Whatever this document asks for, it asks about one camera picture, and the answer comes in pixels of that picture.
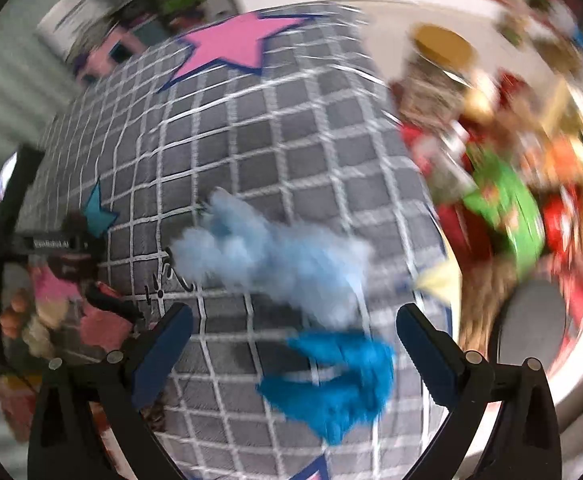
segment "light blue fluffy toy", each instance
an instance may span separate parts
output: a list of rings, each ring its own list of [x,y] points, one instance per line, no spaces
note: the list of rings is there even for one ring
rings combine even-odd
[[[223,189],[210,196],[201,226],[171,244],[185,279],[217,276],[227,288],[264,292],[327,328],[344,328],[357,314],[371,246],[325,227],[270,222]]]

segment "gray grid mat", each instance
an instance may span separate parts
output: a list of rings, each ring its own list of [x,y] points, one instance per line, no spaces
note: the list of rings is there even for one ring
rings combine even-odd
[[[211,68],[156,94],[185,59],[168,41],[119,67],[62,117],[42,141],[46,156],[28,192],[20,226],[57,228],[100,178],[104,203],[120,212],[108,233],[102,277],[139,301],[150,320],[174,301],[190,304],[197,330],[168,386],[161,441],[177,463],[205,478],[290,478],[323,452],[333,476],[401,478],[440,420],[395,332],[395,312],[416,301],[444,327],[444,306],[395,284],[444,258],[422,180],[396,134],[387,91],[357,36],[356,9],[334,4],[264,14],[320,13],[267,44],[261,77]],[[197,203],[215,186],[269,218],[325,222],[376,248],[359,325],[397,349],[396,387],[372,428],[355,428],[327,447],[266,405],[254,385],[292,372],[319,381],[323,370],[283,340],[308,325],[259,295],[203,283],[186,293],[163,250],[196,224]],[[75,330],[66,352],[99,358]]]

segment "teal star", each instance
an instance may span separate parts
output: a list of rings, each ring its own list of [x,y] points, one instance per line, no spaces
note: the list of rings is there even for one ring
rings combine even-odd
[[[118,213],[103,209],[101,205],[100,180],[92,189],[82,213],[88,221],[89,234],[96,238],[100,238],[116,222]]]

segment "gray circular object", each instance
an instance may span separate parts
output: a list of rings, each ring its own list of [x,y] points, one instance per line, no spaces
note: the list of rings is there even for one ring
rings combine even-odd
[[[123,353],[120,350],[114,350],[107,354],[107,362],[115,365],[123,360]]]
[[[536,372],[542,368],[542,364],[535,357],[527,359],[527,366]]]
[[[465,359],[467,360],[467,362],[472,363],[473,365],[477,365],[479,362],[483,360],[483,357],[475,350],[470,350],[465,354]]]
[[[505,302],[489,341],[489,359],[520,365],[529,356],[548,370],[555,361],[567,326],[567,306],[558,283],[531,279]]]
[[[50,370],[58,370],[58,368],[62,366],[62,359],[60,357],[55,357],[49,362],[48,366]]]

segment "snack bag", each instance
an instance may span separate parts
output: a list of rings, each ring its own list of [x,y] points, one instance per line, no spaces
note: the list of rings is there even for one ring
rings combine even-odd
[[[538,205],[511,166],[494,152],[472,149],[469,156],[476,168],[473,177],[478,189],[463,203],[507,235],[518,274],[523,275],[536,263],[545,243]]]

